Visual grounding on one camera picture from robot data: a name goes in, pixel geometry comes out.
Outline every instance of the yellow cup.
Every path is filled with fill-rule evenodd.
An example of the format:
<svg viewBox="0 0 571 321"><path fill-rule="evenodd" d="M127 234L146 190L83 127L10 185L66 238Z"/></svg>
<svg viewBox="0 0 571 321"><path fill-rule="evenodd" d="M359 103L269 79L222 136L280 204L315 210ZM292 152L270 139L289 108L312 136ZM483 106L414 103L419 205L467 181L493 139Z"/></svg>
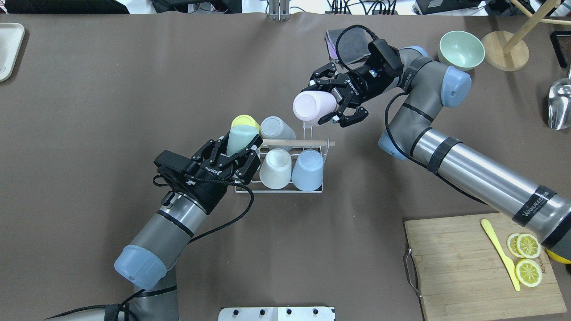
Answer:
<svg viewBox="0 0 571 321"><path fill-rule="evenodd" d="M232 121L232 125L230 127L238 125L252 126L255 127L258 130L258 132L260 131L260 124L258 124L258 122L255 119L253 119L253 117L250 115L240 115L234 118L234 120Z"/></svg>
<svg viewBox="0 0 571 321"><path fill-rule="evenodd" d="M545 249L545 251L547 252L547 255L551 259L553 259L554 261L559 262L559 263L563 263L563 264L571 264L571 261L567 260L566 258L563 258L563 257L549 251L548 249Z"/></svg>

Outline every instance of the wooden cutting board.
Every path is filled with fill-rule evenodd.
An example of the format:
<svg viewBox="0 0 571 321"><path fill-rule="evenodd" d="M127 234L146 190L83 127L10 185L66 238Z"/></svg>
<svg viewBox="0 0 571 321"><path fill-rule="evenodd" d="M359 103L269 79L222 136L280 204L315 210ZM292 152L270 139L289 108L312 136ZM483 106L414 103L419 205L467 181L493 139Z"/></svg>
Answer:
<svg viewBox="0 0 571 321"><path fill-rule="evenodd" d="M531 233L501 213L404 222L416 266L425 321L485 321L567 312L545 251L534 259L543 279L516 292L500 256L482 229L487 218L507 249L511 233Z"/></svg>

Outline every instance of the lemon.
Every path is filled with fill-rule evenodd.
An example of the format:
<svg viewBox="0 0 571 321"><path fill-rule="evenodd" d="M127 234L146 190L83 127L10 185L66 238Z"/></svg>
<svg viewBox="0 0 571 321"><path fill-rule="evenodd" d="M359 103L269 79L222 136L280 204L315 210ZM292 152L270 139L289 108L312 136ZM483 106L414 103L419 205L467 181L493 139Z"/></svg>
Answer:
<svg viewBox="0 0 571 321"><path fill-rule="evenodd" d="M536 287L541 283L541 268L534 260L521 259L516 264L516 277L521 284Z"/></svg>
<svg viewBox="0 0 571 321"><path fill-rule="evenodd" d="M549 251L548 249L545 249L545 251L547 252L547 255L549 255L549 257L551 259L553 259L554 261L559 262L559 263L563 263L563 264L571 264L570 260L567 260L566 258L559 256L559 255Z"/></svg>
<svg viewBox="0 0 571 321"><path fill-rule="evenodd" d="M520 234L516 239L517 251L528 259L534 259L539 256L541 246L535 236L527 233Z"/></svg>
<svg viewBox="0 0 571 321"><path fill-rule="evenodd" d="M508 237L508 250L517 258L523 258L524 256L520 254L517 250L517 237L520 236L519 233L514 233Z"/></svg>

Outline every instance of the cutting board handle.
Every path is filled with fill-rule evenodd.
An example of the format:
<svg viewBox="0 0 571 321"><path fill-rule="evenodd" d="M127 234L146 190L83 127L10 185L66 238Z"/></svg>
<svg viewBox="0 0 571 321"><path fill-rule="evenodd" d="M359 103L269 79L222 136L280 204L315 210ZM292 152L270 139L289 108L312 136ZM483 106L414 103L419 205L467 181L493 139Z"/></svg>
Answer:
<svg viewBox="0 0 571 321"><path fill-rule="evenodd" d="M420 293L420 290L418 289L418 276L416 274L416 265L415 265L415 261L412 259L412 249L409 246L407 251L404 254L404 270L407 272L407 280L408 283L411 285L411 287L414 289L416 295L419 297L419 299L421 299L423 297L422 293ZM411 271L411 269L409 268L409 262L411 263L411 267L413 269L413 271ZM411 272L414 273L414 278L416 280L416 284L412 283L412 278L411 278Z"/></svg>

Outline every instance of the yellow knife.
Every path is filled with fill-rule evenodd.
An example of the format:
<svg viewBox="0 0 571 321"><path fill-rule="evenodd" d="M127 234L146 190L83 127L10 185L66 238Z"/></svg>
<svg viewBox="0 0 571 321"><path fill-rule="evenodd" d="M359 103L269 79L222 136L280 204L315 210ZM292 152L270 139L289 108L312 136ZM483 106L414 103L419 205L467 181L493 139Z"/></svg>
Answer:
<svg viewBox="0 0 571 321"><path fill-rule="evenodd" d="M483 219L480 223L482 224L484 231L492 241L492 244L494 244L496 251L498 251L498 254L500 254L500 258L502 262L504 262L506 270L508 270L509 277L510 279L512 279L513 287L516 289L516 291L519 291L520 281L516 278L516 266L513 264L512 259L507 257L507 255L505 255L504 253L504 250L502 250L500 241L498 240L496 232L494 232L494 229L490 224L490 221L488 221L487 219Z"/></svg>

